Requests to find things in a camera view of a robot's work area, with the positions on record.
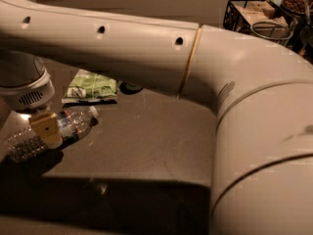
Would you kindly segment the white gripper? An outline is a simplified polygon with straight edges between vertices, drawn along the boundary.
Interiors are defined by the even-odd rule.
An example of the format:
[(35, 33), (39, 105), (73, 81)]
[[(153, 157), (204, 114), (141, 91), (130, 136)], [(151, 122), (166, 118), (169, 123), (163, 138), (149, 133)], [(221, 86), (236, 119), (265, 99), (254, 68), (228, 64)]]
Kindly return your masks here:
[[(22, 52), (1, 51), (0, 95), (12, 110), (31, 112), (48, 108), (55, 88), (41, 58)], [(33, 115), (28, 121), (49, 149), (63, 144), (55, 113)]]

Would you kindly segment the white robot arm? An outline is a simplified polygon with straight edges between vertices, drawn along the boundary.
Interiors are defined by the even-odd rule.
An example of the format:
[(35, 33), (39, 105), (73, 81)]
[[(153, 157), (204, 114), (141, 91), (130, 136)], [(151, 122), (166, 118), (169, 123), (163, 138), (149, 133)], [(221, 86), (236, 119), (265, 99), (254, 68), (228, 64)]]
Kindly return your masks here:
[(313, 68), (197, 23), (0, 0), (1, 46), (99, 71), (217, 115), (210, 235), (313, 235)]

